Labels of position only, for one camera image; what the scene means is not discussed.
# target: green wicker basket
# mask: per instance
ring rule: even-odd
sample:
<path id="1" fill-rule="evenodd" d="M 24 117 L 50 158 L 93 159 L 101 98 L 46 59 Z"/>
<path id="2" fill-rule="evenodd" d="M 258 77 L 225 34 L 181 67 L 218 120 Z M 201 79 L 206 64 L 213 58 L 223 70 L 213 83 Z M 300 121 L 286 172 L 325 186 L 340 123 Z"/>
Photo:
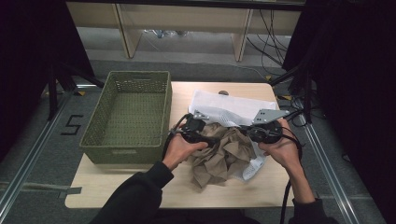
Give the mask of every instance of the green wicker basket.
<path id="1" fill-rule="evenodd" d="M 79 146 L 93 163 L 154 163 L 171 104 L 169 72 L 110 72 Z"/>

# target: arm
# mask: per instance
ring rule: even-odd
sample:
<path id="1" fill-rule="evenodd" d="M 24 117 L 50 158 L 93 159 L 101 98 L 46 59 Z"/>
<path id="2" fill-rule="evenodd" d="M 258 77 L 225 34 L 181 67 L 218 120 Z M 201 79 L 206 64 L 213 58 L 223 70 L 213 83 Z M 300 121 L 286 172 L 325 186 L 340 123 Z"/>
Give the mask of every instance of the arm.
<path id="1" fill-rule="evenodd" d="M 288 122 L 280 119 L 279 123 L 286 128 L 283 134 L 293 138 L 293 134 L 288 131 L 290 129 Z M 337 223 L 326 216 L 321 200 L 315 198 L 300 164 L 297 146 L 291 140 L 283 137 L 274 144 L 259 143 L 259 148 L 264 150 L 264 155 L 272 156 L 281 164 L 290 177 L 295 205 L 294 217 L 290 223 Z"/>
<path id="2" fill-rule="evenodd" d="M 91 223 L 149 223 L 162 201 L 162 188 L 174 177 L 172 171 L 190 154 L 207 143 L 187 143 L 180 134 L 169 143 L 163 162 L 146 173 L 136 173 L 110 196 Z"/>

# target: hand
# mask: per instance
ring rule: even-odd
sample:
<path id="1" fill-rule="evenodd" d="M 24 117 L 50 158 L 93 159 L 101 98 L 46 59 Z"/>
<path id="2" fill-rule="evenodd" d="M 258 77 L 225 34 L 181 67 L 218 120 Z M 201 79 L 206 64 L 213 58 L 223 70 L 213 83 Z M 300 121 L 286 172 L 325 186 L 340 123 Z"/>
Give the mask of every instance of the hand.
<path id="1" fill-rule="evenodd" d="M 285 119 L 279 119 L 278 121 L 282 127 L 290 129 Z M 283 129 L 283 134 L 294 138 L 293 134 L 286 129 Z M 261 142 L 259 143 L 259 148 L 264 150 L 264 155 L 272 156 L 272 158 L 285 167 L 286 170 L 301 166 L 297 146 L 288 138 L 282 137 L 278 142 L 273 144 Z"/>
<path id="2" fill-rule="evenodd" d="M 206 142 L 190 144 L 184 140 L 180 133 L 177 133 L 169 143 L 165 158 L 163 159 L 163 164 L 165 164 L 169 170 L 173 171 L 180 163 L 185 161 L 192 152 L 204 148 L 207 148 Z"/>

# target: wooden table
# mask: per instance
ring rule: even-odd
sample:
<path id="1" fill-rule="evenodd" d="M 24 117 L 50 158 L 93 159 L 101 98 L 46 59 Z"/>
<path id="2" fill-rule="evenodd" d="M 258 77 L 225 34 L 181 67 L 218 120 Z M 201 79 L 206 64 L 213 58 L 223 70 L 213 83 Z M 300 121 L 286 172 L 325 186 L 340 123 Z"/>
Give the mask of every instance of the wooden table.
<path id="1" fill-rule="evenodd" d="M 188 112 L 194 90 L 217 93 L 227 91 L 231 96 L 276 101 L 272 87 L 263 83 L 172 82 L 173 98 L 170 126 Z M 69 208 L 100 208 L 113 191 L 138 171 L 150 165 L 93 164 L 84 154 L 71 188 L 81 187 L 80 194 L 68 195 Z M 163 188 L 161 208 L 247 208 L 281 206 L 289 177 L 281 165 L 268 157 L 260 171 L 247 183 L 229 179 L 221 186 L 204 189 L 192 183 L 189 161 L 174 171 L 175 178 Z M 292 206 L 290 191 L 288 206 Z"/>

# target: person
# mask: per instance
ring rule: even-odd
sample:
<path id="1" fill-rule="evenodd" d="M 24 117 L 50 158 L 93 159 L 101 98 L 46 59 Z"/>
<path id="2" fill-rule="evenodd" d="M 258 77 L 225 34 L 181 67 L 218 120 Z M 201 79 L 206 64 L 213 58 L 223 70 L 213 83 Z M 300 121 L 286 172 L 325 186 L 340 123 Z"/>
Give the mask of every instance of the person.
<path id="1" fill-rule="evenodd" d="M 283 134 L 293 137 L 287 121 L 280 119 L 279 123 L 285 128 Z M 234 209 L 159 209 L 162 188 L 174 177 L 172 171 L 192 152 L 206 147 L 205 142 L 190 144 L 179 133 L 176 134 L 163 161 L 155 162 L 147 172 L 136 173 L 123 182 L 91 223 L 259 223 Z M 282 165 L 290 177 L 294 216 L 289 223 L 337 223 L 334 218 L 326 216 L 321 199 L 315 198 L 300 164 L 297 146 L 291 140 L 283 137 L 274 144 L 259 143 L 259 148 Z"/>

